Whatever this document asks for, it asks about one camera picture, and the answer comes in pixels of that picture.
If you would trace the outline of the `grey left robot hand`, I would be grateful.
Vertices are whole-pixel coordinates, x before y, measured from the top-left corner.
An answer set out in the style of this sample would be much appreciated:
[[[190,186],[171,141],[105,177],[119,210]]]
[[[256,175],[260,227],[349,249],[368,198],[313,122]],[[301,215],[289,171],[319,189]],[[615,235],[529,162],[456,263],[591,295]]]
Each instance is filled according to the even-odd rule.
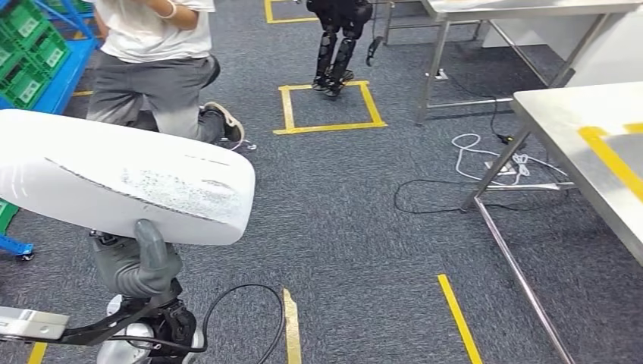
[[[134,236],[92,230],[89,241],[100,277],[114,293],[150,298],[169,290],[183,267],[173,245],[149,220],[134,224]]]

